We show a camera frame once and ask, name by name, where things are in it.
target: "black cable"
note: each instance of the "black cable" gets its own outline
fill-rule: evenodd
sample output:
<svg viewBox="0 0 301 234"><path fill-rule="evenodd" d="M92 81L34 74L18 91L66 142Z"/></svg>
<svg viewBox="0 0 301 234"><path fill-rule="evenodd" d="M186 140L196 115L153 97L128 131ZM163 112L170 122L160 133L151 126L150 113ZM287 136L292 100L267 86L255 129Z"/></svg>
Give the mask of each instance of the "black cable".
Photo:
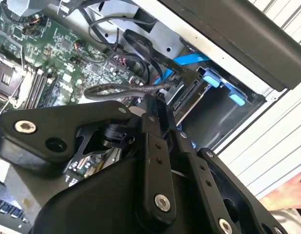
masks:
<svg viewBox="0 0 301 234"><path fill-rule="evenodd" d="M90 37L97 41L98 43L101 43L101 44L104 44L106 45L107 47L111 48L112 50L114 50L114 53L118 56L121 56L121 57L124 57L124 58L129 58L133 61L138 61L138 63L141 65L141 67L146 67L146 71L147 71L147 82L146 84L150 84L151 82L151 75L150 75L150 69L149 67L146 65L146 63L144 62L144 60L142 58L140 58L139 56L137 55L134 55L132 56L131 54L121 54L121 53L118 53L116 50L117 50L117 47L114 49L115 46L118 45L118 40L116 40L115 43L106 43L105 41L98 41L91 33L91 30L93 30L93 27L100 24L100 23L103 23L103 22L106 22L106 21L110 21L110 20L123 20L123 21L130 21L130 22L135 22L135 23L140 23L140 24L147 24L147 25L152 25L152 24L155 24L156 22L153 21L153 22L144 22L144 21L141 21L141 20L138 20L138 19L133 19L133 18L128 18L128 17L119 17L119 16L109 16L109 17L105 17L105 18L102 18L102 19L98 19L96 21L94 21L93 23L91 23L89 25L89 28L88 28L88 33L90 35ZM117 29L117 38L119 37L119 29Z"/></svg>
<svg viewBox="0 0 301 234"><path fill-rule="evenodd" d="M88 15L88 13L86 12L86 10L84 8L79 8L79 11L89 25L93 23L92 19L90 18L90 16ZM92 31L102 42L108 42L106 40L106 38L97 29L97 27L93 27Z"/></svg>
<svg viewBox="0 0 301 234"><path fill-rule="evenodd" d="M98 41L95 37L93 37L93 35L91 33L91 29L95 25L98 25L100 23L103 23L103 22L106 22L106 21L110 21L110 20L117 20L117 19L118 20L122 20L122 21L130 21L130 22L134 22L134 23L139 23L139 24L146 24L146 25L153 25L153 24L156 23L156 21L153 21L153 22L144 22L144 21L141 21L141 20L138 20L138 19L128 18L128 17L124 17L124 16L108 16L108 17L104 17L104 18L98 19L98 20L96 20L96 21L94 21L93 23L90 24L90 26L88 28L88 33L89 33L90 37L93 40L96 40L98 43L101 43L103 45L115 46L116 42L115 43L106 43L104 41Z"/></svg>
<svg viewBox="0 0 301 234"><path fill-rule="evenodd" d="M90 16L88 15L88 13L86 12L86 10L84 8L79 8L79 11L80 13L82 14L82 16L84 17L84 19L87 21L87 23L89 24L89 27L90 25L92 25L94 22L91 20ZM151 75L150 75L150 69L149 67L146 65L146 63L138 56L138 55L135 55L135 54L131 54L131 53L127 53L127 54L121 54L121 53L118 53L117 52L117 47L113 47L112 45L116 45L118 46L118 40L119 40L119 29L117 29L117 41L116 43L109 43L106 38L100 33L100 31L97 29L96 25L94 24L92 26L92 31L94 32L94 34L97 36L97 38L99 38L99 40L101 41L98 41L91 33L90 33L90 36L92 39L94 39L95 41L97 42L102 42L104 45L107 46L108 49L110 49L111 51L113 51L113 54L111 56L109 56L108 58L106 58L105 60L102 60L102 61L90 61L89 59L85 59L85 56L82 55L81 57L83 59L85 59L85 61L87 62L92 62L92 63L104 63L106 61L108 61L110 59L110 57L113 57L114 55L118 55L120 57L124 57L124 58L127 58L127 59L131 59L137 63L140 64L141 66L141 74L138 74L138 76L142 76L143 73L146 71L147 72L147 83L146 84L150 84L150 81L151 81Z"/></svg>
<svg viewBox="0 0 301 234"><path fill-rule="evenodd" d="M10 16L6 13L3 2L0 3L0 10L2 11L3 15L4 15L8 20L10 20L10 21L12 21L12 22L14 22L14 23L19 23L19 24L30 24L30 23L35 23L35 20L31 20L31 21L19 21L19 20L12 19L12 17L10 17Z"/></svg>
<svg viewBox="0 0 301 234"><path fill-rule="evenodd" d="M149 93L149 91L158 90L158 89L166 89L177 84L176 80L168 81L162 84L157 85L124 85L124 84L100 84L88 88L84 92L84 96L86 99L94 100L94 101L108 101L115 100L120 98L127 97L139 97L143 98L145 94ZM123 90L119 93L99 94L102 91L110 90L110 89L120 89Z"/></svg>
<svg viewBox="0 0 301 234"><path fill-rule="evenodd" d="M86 62L100 64L100 63L105 63L107 60L110 59L110 56L109 56L108 58L105 58L102 60L95 60L91 57L87 57L87 56L83 55L83 53L80 51L79 46L77 45L77 42L75 42L75 49L76 49L77 53L79 54L79 56L82 57L82 59L85 60Z"/></svg>

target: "metal frame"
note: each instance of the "metal frame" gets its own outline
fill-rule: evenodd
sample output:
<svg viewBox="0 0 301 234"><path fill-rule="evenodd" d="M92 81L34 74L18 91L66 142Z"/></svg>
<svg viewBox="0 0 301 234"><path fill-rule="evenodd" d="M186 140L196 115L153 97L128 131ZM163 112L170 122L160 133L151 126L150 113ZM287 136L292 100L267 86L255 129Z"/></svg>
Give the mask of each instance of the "metal frame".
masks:
<svg viewBox="0 0 301 234"><path fill-rule="evenodd" d="M261 147L261 141L267 141L268 143L266 142L265 144L270 144L271 150L276 145L276 142L279 143L284 140L284 138L281 138L281 136L277 134L277 131L281 130L282 127L279 122L283 119L287 124L286 126L290 127L295 120L292 119L293 117L285 116L291 111L293 111L291 113L292 116L295 115L294 113L296 113L296 115L301 114L301 110L299 111L298 107L295 108L295 106L301 107L301 84L293 91L283 90L282 92L277 92L160 2L153 0L133 1L158 20L162 21L168 28L181 35L185 40L198 48L253 91L266 97L267 102L256 111L251 118L247 119L233 132L225 142L215 149L216 153L222 151L220 153L220 159L248 186L250 191L257 198L261 198L301 172L301 156L299 157L299 155L297 155L299 152L301 153L301 146L300 148L296 148L297 151L295 154L284 155L283 149L287 147L285 145L279 145L279 147L282 148L278 148L277 155L279 155L279 153L282 154L282 160L280 158L273 158L267 161L271 155L264 153L254 154L256 149ZM284 95L284 97L271 107L282 95ZM268 131L273 131L274 133L274 135L272 135L273 142L264 137ZM251 161L256 162L250 166L244 164L244 162L249 160L249 155L251 155ZM247 172L254 171L255 173L252 173L252 176L257 175L257 178L253 178L251 183L246 183Z"/></svg>
<svg viewBox="0 0 301 234"><path fill-rule="evenodd" d="M132 0L149 14L165 24L169 29L179 34L195 46L215 63L235 76L257 94L267 96L273 89L255 74L245 68L231 55L226 53L211 40L202 35L182 18L178 17L162 3L156 0Z"/></svg>

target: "bolt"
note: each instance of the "bolt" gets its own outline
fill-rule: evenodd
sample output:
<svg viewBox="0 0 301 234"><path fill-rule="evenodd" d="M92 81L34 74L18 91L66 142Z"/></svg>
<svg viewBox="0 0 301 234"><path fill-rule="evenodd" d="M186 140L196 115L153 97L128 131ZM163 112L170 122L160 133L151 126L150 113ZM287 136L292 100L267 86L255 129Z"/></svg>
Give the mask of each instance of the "bolt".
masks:
<svg viewBox="0 0 301 234"><path fill-rule="evenodd" d="M207 151L206 154L207 154L209 157L213 157L213 153L210 152L210 151Z"/></svg>
<svg viewBox="0 0 301 234"><path fill-rule="evenodd" d="M277 234L283 234L282 231L278 227L274 227L274 229L277 232Z"/></svg>
<svg viewBox="0 0 301 234"><path fill-rule="evenodd" d="M153 116L149 116L149 120L152 122L156 122L156 119Z"/></svg>
<svg viewBox="0 0 301 234"><path fill-rule="evenodd" d="M119 107L118 110L122 113L126 113L127 111L125 109L123 109L122 107Z"/></svg>
<svg viewBox="0 0 301 234"><path fill-rule="evenodd" d="M135 138L132 136L132 137L128 138L127 143L132 144L134 141L135 141Z"/></svg>
<svg viewBox="0 0 301 234"><path fill-rule="evenodd" d="M168 212L171 208L169 199L162 194L156 195L155 204L163 212Z"/></svg>
<svg viewBox="0 0 301 234"><path fill-rule="evenodd" d="M220 228L224 231L225 234L233 234L233 229L230 224L225 220L220 218L219 219Z"/></svg>
<svg viewBox="0 0 301 234"><path fill-rule="evenodd" d="M34 133L37 130L37 127L34 123L27 121L27 120L20 120L16 122L14 125L14 128L19 133L23 134L31 134Z"/></svg>
<svg viewBox="0 0 301 234"><path fill-rule="evenodd" d="M181 137L183 137L183 138L185 138L185 139L188 137L188 136L187 136L185 133L183 133L183 132L181 132L180 135L181 135Z"/></svg>

